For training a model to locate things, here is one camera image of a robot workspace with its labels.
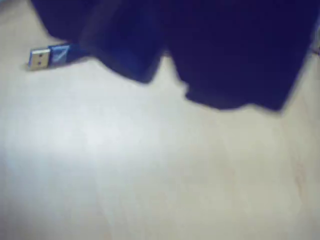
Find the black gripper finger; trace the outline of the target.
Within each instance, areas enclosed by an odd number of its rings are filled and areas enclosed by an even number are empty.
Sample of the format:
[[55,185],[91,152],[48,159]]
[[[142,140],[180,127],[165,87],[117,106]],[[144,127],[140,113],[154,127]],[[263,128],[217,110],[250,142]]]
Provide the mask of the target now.
[[48,47],[47,68],[93,57],[140,83],[154,77],[165,42],[147,0],[34,0],[48,34],[62,44]]
[[279,111],[311,45],[317,0],[166,0],[163,33],[186,98]]

